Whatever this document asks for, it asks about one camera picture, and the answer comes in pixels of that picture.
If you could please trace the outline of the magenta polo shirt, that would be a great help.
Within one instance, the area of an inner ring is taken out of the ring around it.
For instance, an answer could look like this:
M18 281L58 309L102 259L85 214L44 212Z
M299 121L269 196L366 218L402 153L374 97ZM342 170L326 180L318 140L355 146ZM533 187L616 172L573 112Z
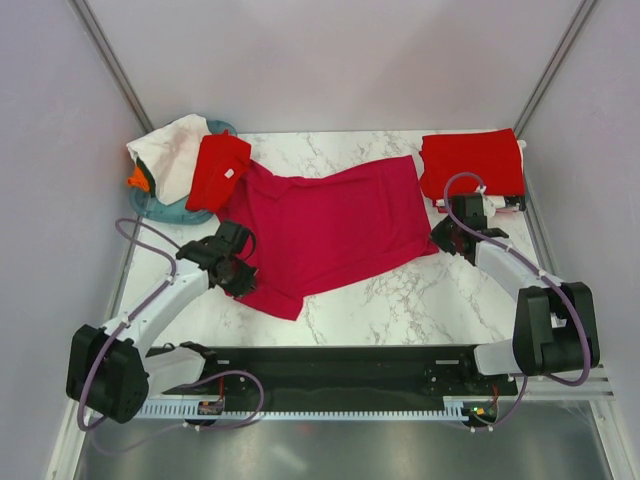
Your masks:
M296 320L305 297L437 253L410 156L367 162L323 178L281 177L258 163L219 211L251 230L256 288L240 303Z

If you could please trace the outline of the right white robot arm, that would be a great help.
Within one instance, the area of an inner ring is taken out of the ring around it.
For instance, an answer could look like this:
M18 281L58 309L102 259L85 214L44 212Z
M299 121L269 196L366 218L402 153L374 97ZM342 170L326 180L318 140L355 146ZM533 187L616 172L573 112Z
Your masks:
M516 304L512 338L476 346L475 359L458 368L460 386L481 393L499 374L584 383L600 361L590 288L543 271L503 230L490 228L480 194L454 196L445 207L448 215L432 229L431 241L490 276Z

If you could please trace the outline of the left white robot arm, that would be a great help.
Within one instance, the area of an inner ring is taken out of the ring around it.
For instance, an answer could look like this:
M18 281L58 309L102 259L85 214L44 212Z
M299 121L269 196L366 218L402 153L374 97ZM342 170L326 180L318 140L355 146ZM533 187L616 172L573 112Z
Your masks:
M257 270L248 260L257 247L247 227L223 221L216 232L167 253L150 252L169 263L166 277L130 309L100 327L84 325L73 335L66 394L77 401L77 422L88 432L97 427L85 413L123 424L139 412L148 398L174 388L208 393L219 382L219 369L203 346L186 342L151 354L159 335L194 300L220 288L241 299L256 288Z

